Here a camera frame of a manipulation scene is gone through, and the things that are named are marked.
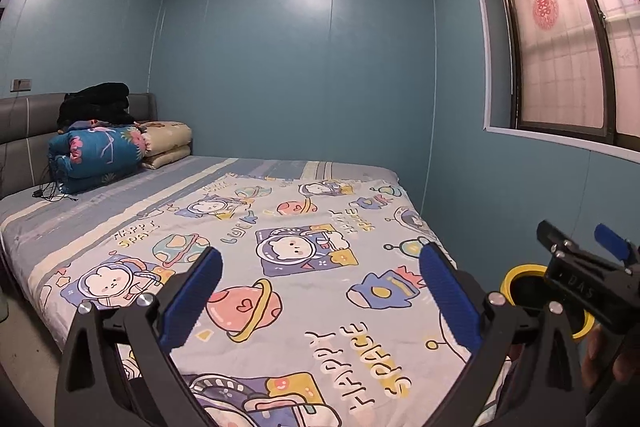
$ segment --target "blue folded quilt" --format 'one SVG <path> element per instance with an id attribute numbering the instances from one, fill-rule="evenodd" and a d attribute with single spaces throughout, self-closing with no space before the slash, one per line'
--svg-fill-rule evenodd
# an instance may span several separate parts
<path id="1" fill-rule="evenodd" d="M 135 126 L 72 130 L 49 141 L 49 168 L 60 191 L 73 194 L 135 172 L 144 153 Z"/>

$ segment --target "floor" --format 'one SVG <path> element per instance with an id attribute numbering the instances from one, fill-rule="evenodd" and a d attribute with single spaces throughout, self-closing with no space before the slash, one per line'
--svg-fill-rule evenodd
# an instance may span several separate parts
<path id="1" fill-rule="evenodd" d="M 60 351 L 31 306 L 6 295 L 9 316 L 0 323 L 0 363 L 44 427 L 54 427 Z"/>

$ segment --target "white window trim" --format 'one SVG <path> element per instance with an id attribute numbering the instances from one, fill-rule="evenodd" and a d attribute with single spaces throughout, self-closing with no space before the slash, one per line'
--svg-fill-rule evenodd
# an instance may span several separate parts
<path id="1" fill-rule="evenodd" d="M 485 75 L 485 87 L 484 87 L 484 123 L 483 129 L 487 132 L 493 132 L 496 134 L 508 134 L 510 136 L 520 136 L 523 138 L 530 138 L 534 140 L 543 140 L 546 142 L 558 143 L 561 145 L 568 145 L 570 147 L 577 147 L 580 149 L 587 149 L 594 152 L 599 152 L 609 156 L 615 156 L 616 158 L 622 158 L 623 160 L 629 160 L 634 163 L 640 164 L 640 152 L 624 149 L 622 147 L 616 147 L 606 143 L 592 142 L 589 140 L 580 140 L 578 138 L 571 138 L 568 136 L 559 136 L 557 134 L 547 134 L 543 132 L 524 131 L 522 129 L 510 129 L 503 127 L 491 126 L 491 44 L 489 42 L 489 22 L 486 14 L 485 0 L 480 1 L 480 14 L 482 17 L 482 33 L 484 35 L 484 75 Z M 510 60 L 513 60 L 513 52 L 510 50 Z"/>

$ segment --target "yellow ring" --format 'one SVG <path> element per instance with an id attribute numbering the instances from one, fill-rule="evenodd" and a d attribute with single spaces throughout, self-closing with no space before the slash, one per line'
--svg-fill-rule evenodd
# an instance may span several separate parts
<path id="1" fill-rule="evenodd" d="M 521 264 L 519 266 L 516 266 L 515 268 L 511 268 L 502 281 L 502 284 L 500 285 L 500 293 L 507 297 L 507 300 L 511 304 L 514 304 L 513 297 L 511 297 L 511 283 L 513 283 L 514 280 L 519 279 L 519 277 L 526 277 L 530 275 L 544 277 L 545 272 L 546 266 L 543 266 L 542 264 Z M 574 333 L 574 341 L 579 341 L 587 333 L 589 333 L 594 324 L 595 319 L 593 318 L 593 315 L 585 310 L 584 324 L 582 325 L 582 329 L 580 331 Z"/>
<path id="2" fill-rule="evenodd" d="M 235 343 L 244 342 L 251 336 L 255 328 L 262 320 L 264 311 L 267 309 L 267 304 L 269 303 L 269 299 L 271 297 L 271 283 L 267 279 L 258 279 L 253 286 L 254 288 L 261 286 L 262 295 L 260 295 L 258 303 L 255 305 L 255 310 L 251 315 L 251 320 L 247 322 L 246 326 L 242 328 L 242 331 L 239 331 L 236 335 L 232 335 L 228 331 L 226 332 L 226 335 Z"/>

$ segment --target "yellow bucket rim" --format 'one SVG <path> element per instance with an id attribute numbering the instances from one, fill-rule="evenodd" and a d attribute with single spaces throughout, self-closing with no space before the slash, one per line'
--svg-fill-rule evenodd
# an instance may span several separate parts
<path id="1" fill-rule="evenodd" d="M 502 280 L 502 284 L 500 285 L 500 292 L 502 295 L 507 297 L 507 300 L 514 305 L 513 297 L 511 296 L 511 283 L 514 280 L 519 279 L 519 277 L 525 277 L 527 275 L 537 275 L 538 277 L 544 277 L 546 272 L 546 266 L 542 264 L 521 264 L 514 268 L 511 268 L 505 278 Z M 582 329 L 577 333 L 574 333 L 574 340 L 579 341 L 583 338 L 593 325 L 595 324 L 595 318 L 590 314 L 587 310 L 584 311 L 584 324 L 582 325 Z"/>

